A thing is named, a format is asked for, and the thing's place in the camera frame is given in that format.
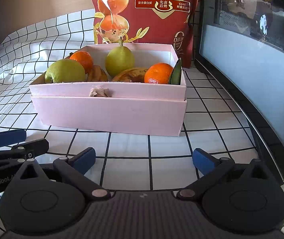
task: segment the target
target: tangerine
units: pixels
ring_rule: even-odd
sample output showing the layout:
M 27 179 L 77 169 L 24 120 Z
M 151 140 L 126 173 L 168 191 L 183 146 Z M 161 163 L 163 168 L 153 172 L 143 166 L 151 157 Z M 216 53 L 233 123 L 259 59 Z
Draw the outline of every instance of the tangerine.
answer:
M 93 68 L 93 59 L 87 51 L 77 51 L 70 56 L 70 59 L 78 61 L 83 66 L 85 73 L 89 73 Z
M 167 63 L 152 65 L 145 73 L 144 83 L 168 84 L 173 68 Z
M 129 0 L 98 0 L 98 9 L 104 15 L 119 14 L 128 6 Z
M 114 14 L 105 16 L 100 23 L 100 28 L 104 31 L 110 30 L 129 30 L 129 22 L 121 15 Z

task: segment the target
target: blue gripper pad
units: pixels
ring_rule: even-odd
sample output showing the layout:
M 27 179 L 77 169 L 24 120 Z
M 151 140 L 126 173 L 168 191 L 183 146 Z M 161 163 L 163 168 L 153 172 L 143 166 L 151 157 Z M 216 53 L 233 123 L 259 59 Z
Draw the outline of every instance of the blue gripper pad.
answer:
M 69 159 L 68 164 L 84 175 L 95 164 L 95 159 L 95 150 L 94 148 L 89 147 L 73 158 Z
M 27 133 L 24 129 L 16 129 L 0 132 L 0 147 L 25 141 Z
M 220 161 L 201 148 L 195 148 L 193 151 L 193 164 L 203 175 L 208 174 L 220 164 Z

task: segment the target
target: pink box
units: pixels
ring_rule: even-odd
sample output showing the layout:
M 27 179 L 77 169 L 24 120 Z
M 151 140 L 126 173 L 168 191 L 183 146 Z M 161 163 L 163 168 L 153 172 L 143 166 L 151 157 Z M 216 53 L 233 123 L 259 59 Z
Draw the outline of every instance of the pink box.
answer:
M 118 44 L 83 47 L 94 63 L 105 70 L 105 58 Z M 134 54 L 136 67 L 164 62 L 175 66 L 172 45 L 125 44 Z M 76 82 L 45 84 L 43 73 L 29 87 L 32 101 L 44 124 L 131 134 L 179 136 L 186 111 L 186 83 L 181 85 Z M 89 97 L 92 88 L 109 90 L 112 97 Z

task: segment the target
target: green plant leaf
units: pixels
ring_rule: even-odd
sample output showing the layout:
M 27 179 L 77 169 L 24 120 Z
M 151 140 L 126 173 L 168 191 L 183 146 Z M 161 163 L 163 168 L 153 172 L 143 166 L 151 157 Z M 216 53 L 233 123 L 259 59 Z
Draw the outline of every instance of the green plant leaf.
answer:
M 95 17 L 95 18 L 103 19 L 103 18 L 104 18 L 104 14 L 103 14 L 102 12 L 96 12 L 96 13 L 94 14 L 94 17 Z
M 94 43 L 98 44 L 98 34 L 96 31 L 93 31 L 93 35 L 94 35 Z
M 137 31 L 136 37 L 138 37 L 140 35 L 141 31 L 142 31 L 142 28 L 139 28 L 138 31 Z
M 149 27 L 146 27 L 145 29 L 143 29 L 143 31 L 141 31 L 141 33 L 139 34 L 138 38 L 143 38 L 144 35 L 148 32 Z
M 170 75 L 170 78 L 168 79 L 168 84 L 180 85 L 181 84 L 181 74 L 182 74 L 182 59 L 179 58 Z

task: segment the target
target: green pear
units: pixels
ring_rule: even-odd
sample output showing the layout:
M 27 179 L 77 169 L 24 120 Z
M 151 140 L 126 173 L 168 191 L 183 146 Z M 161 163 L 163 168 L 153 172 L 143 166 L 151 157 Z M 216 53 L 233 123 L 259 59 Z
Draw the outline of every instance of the green pear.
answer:
M 45 83 L 84 81 L 86 81 L 86 75 L 83 66 L 72 59 L 61 59 L 54 62 L 49 66 L 45 75 Z
M 135 65 L 134 55 L 128 47 L 123 46 L 122 38 L 119 40 L 119 44 L 109 52 L 105 59 L 105 68 L 111 77 L 133 68 Z

